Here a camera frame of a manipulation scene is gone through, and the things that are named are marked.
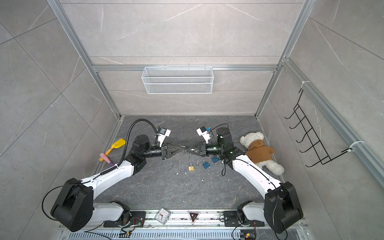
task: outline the toy shovel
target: toy shovel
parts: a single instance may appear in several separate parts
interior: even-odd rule
[[[123,146],[124,144],[125,144],[125,140],[122,139],[122,138],[120,138],[120,139],[117,140],[114,144],[112,144],[111,148],[108,149],[108,151],[105,152],[105,155],[108,156],[108,154],[112,151],[112,149],[114,149],[114,148],[119,148],[119,147]]]

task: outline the wire basket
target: wire basket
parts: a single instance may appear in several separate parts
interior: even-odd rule
[[[146,67],[141,76],[148,94],[212,93],[212,67]]]

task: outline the white teddy bear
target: white teddy bear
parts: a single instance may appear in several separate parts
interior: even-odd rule
[[[284,168],[272,160],[273,148],[264,146],[264,135],[261,132],[251,132],[240,138],[240,143],[248,149],[246,155],[258,167],[267,167],[274,175],[282,175]]]

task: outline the black hook rack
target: black hook rack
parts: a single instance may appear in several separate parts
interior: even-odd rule
[[[305,165],[305,166],[306,166],[306,167],[313,167],[313,166],[315,166],[315,165],[318,164],[318,163],[321,163],[322,165],[324,165],[324,164],[326,164],[326,163],[328,163],[328,162],[330,162],[330,161],[332,161],[332,160],[334,160],[334,159],[340,157],[341,155],[343,155],[343,154],[349,152],[349,150],[351,150],[351,148],[347,148],[347,149],[341,151],[341,154],[337,155],[337,156],[334,157],[334,158],[331,158],[331,157],[329,156],[329,154],[328,154],[327,150],[325,149],[323,143],[321,142],[319,136],[317,135],[316,131],[314,130],[314,128],[313,128],[311,122],[309,121],[309,119],[307,118],[307,116],[305,115],[304,111],[302,110],[302,108],[301,108],[300,105],[299,105],[300,98],[301,98],[301,96],[302,96],[302,94],[303,94],[303,89],[302,89],[302,88],[300,89],[299,93],[300,93],[300,97],[299,97],[299,99],[298,99],[298,101],[297,101],[295,107],[293,108],[293,113],[292,113],[292,115],[291,115],[289,118],[286,118],[286,117],[284,117],[284,118],[285,118],[285,119],[290,119],[294,114],[297,116],[297,118],[300,120],[299,123],[296,124],[295,127],[289,127],[289,128],[290,128],[290,129],[295,129],[299,124],[301,124],[301,126],[303,127],[303,129],[304,129],[304,131],[305,131],[305,134],[304,134],[303,138],[301,139],[301,141],[297,141],[297,140],[296,140],[296,142],[297,142],[297,143],[301,143],[301,142],[304,140],[305,136],[308,136],[308,139],[309,139],[309,141],[310,141],[310,143],[311,143],[312,146],[311,146],[310,148],[308,148],[307,150],[305,150],[304,152],[307,152],[308,150],[310,150],[311,148],[313,148],[314,151],[315,151],[315,153],[316,153],[316,155],[317,155],[317,157],[318,157],[318,159],[319,159],[319,160],[318,160],[316,163],[314,163],[313,165],[310,165],[310,166]],[[300,109],[301,112],[302,112],[303,115],[304,115],[304,117],[301,118],[301,119],[300,119],[299,115],[298,115],[297,112],[296,112],[298,109]],[[304,125],[303,125],[303,120],[304,120],[304,119],[306,119],[306,120],[308,121],[309,125],[311,126],[311,128],[310,128],[309,130],[306,130],[306,128],[305,128]],[[318,141],[315,142],[315,143],[312,142],[311,138],[310,138],[309,135],[308,135],[308,133],[309,133],[311,130],[314,132],[314,134],[316,135],[316,137],[317,137],[317,139],[318,139]],[[320,156],[319,156],[319,154],[317,153],[317,150],[316,150],[316,148],[315,148],[315,145],[318,144],[318,143],[321,144],[321,146],[323,147],[325,153],[327,154],[327,156],[324,157],[324,158],[322,158],[322,159],[320,159]]]

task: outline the gold padlock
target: gold padlock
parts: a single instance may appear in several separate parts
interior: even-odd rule
[[[195,167],[193,166],[193,163],[189,164],[188,170],[190,170],[190,171],[194,171],[195,170]]]

